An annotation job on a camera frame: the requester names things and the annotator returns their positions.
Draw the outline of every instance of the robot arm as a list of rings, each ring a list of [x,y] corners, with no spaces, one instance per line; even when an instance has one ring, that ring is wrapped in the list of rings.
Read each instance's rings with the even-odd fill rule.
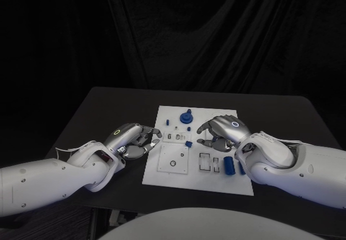
[[[200,139],[198,142],[221,152],[230,152],[236,146],[234,157],[256,183],[346,209],[345,151],[277,139],[264,132],[251,134],[243,121],[228,115],[210,120],[200,127],[198,134],[207,129],[214,139]]]
[[[68,161],[57,158],[32,161],[0,169],[0,217],[19,214],[68,198],[86,187],[100,191],[114,173],[126,167],[126,160],[140,158],[161,140],[143,145],[149,134],[159,129],[139,123],[125,124],[110,135],[104,144],[90,141]]]

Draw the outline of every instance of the white board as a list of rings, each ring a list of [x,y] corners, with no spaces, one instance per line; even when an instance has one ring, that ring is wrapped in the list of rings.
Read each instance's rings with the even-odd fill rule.
[[[192,110],[194,121],[189,124],[184,124],[181,122],[181,115],[182,113],[187,113],[188,109]],[[179,152],[176,151],[176,146],[181,146],[184,148],[185,142],[163,142],[163,138],[159,138],[161,142],[156,145],[155,149],[149,152],[148,156],[146,171],[142,182],[143,184],[254,196],[251,179],[247,175],[241,175],[241,169],[237,160],[234,160],[236,175],[225,174],[224,157],[234,157],[236,149],[231,152],[225,153],[198,143],[198,139],[213,139],[213,135],[208,131],[204,131],[202,134],[197,133],[198,128],[208,120],[221,115],[234,115],[238,117],[236,110],[179,106],[159,107],[155,128],[161,129],[163,135],[166,132],[171,132],[171,134],[191,134],[192,148],[188,148],[188,174],[185,174],[185,172],[182,172],[184,174],[176,173],[175,171],[178,170],[174,170],[175,167],[171,168],[168,163],[171,163],[174,159],[165,158],[162,160],[161,158],[163,145],[165,149],[168,146],[174,146],[172,152]],[[214,172],[214,170],[201,171],[201,153],[210,154],[211,165],[214,164],[214,158],[218,158],[220,172]],[[159,171],[161,165],[165,165],[169,170]]]

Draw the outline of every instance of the white cable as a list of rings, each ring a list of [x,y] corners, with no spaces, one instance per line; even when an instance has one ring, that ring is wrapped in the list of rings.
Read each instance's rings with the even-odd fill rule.
[[[97,141],[89,141],[81,147],[77,147],[77,148],[70,148],[68,150],[65,149],[60,149],[58,147],[55,148],[55,151],[57,151],[57,159],[60,160],[60,151],[63,152],[70,152],[70,157],[73,156],[73,152],[80,150],[83,147],[87,147],[89,145],[91,145],[91,143],[96,143]]]
[[[269,137],[272,137],[273,139],[279,140],[280,142],[285,142],[285,143],[292,143],[292,144],[306,144],[306,145],[312,145],[306,142],[302,142],[300,140],[285,140],[285,139],[279,139],[276,138],[274,136],[272,136],[270,134],[267,134],[264,131],[260,132],[262,134],[266,134]]]

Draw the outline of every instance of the table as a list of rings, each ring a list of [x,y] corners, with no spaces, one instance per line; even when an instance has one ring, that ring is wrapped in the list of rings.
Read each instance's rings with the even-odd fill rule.
[[[96,87],[76,112],[55,147],[103,142],[125,123],[155,126],[159,105],[237,110],[253,133],[341,149],[312,102],[302,96],[207,93]],[[148,155],[127,161],[100,192],[81,188],[68,198],[76,204],[153,213],[172,208],[218,208],[277,220],[313,234],[346,236],[346,211],[302,199],[253,182],[254,196],[143,185]]]

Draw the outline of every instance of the blue object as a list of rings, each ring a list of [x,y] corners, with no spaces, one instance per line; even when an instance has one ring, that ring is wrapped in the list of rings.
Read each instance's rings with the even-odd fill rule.
[[[246,175],[247,173],[244,171],[244,166],[243,166],[241,162],[238,162],[238,163],[240,163],[240,173],[241,173],[241,175]]]
[[[194,146],[194,143],[191,141],[187,141],[185,145],[191,148]]]
[[[189,124],[192,121],[194,121],[192,110],[188,109],[188,112],[185,112],[185,113],[181,115],[181,122],[182,122],[184,124]]]
[[[227,175],[236,175],[236,164],[234,164],[234,158],[231,156],[224,157],[224,163],[225,163],[225,174]]]

